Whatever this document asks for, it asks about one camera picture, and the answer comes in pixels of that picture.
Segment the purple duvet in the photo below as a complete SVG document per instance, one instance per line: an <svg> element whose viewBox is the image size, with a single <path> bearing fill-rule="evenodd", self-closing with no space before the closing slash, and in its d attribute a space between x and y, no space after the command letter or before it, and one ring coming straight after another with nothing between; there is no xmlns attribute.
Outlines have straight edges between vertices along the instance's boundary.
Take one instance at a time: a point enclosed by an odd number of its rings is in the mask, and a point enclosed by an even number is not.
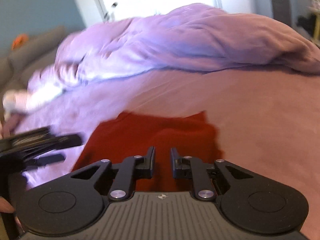
<svg viewBox="0 0 320 240"><path fill-rule="evenodd" d="M164 67L217 71L281 64L319 73L319 60L320 50L281 22L191 4L167 15L102 23L71 34L55 64L36 72L29 89L46 83L70 89Z"/></svg>

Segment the red cloth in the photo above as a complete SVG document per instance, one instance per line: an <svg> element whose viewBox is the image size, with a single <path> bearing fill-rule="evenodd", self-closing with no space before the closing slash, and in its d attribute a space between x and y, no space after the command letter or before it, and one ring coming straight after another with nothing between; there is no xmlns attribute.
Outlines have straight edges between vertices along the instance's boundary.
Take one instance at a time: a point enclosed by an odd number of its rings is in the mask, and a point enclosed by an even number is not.
<svg viewBox="0 0 320 240"><path fill-rule="evenodd" d="M186 118L121 113L116 119L99 124L73 170L101 159L121 163L128 156L145 155L150 146L155 146L153 178L138 180L136 190L190 190L190 181L172 177L170 149L176 147L180 156L195 156L205 163L212 163L222 158L216 138L217 130L206 122L204 112Z"/></svg>

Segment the logo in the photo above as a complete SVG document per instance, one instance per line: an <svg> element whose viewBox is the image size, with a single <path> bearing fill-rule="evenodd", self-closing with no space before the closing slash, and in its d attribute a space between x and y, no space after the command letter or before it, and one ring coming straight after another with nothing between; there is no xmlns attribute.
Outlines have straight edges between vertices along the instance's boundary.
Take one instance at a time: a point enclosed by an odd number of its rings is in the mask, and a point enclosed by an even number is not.
<svg viewBox="0 0 320 240"><path fill-rule="evenodd" d="M165 195L165 194L160 194L160 195L158 195L158 198L160 198L160 199L165 199L165 198L167 198L168 196L167 195Z"/></svg>

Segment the person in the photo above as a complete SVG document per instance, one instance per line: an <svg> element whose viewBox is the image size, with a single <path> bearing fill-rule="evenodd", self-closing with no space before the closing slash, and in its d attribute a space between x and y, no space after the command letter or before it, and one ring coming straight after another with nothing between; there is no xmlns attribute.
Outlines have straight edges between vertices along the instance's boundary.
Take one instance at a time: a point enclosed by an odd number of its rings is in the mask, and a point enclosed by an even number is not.
<svg viewBox="0 0 320 240"><path fill-rule="evenodd" d="M14 207L4 197L0 197L0 212L14 213Z"/></svg>

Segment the gray couch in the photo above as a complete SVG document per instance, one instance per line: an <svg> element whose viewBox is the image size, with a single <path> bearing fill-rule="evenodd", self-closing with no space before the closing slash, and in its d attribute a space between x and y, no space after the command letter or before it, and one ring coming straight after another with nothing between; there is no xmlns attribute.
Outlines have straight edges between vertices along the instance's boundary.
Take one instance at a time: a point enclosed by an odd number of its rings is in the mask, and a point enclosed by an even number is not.
<svg viewBox="0 0 320 240"><path fill-rule="evenodd" d="M0 58L0 121L4 121L2 98L7 90L25 89L37 69L53 64L58 45L67 36L63 26L30 39L21 48Z"/></svg>

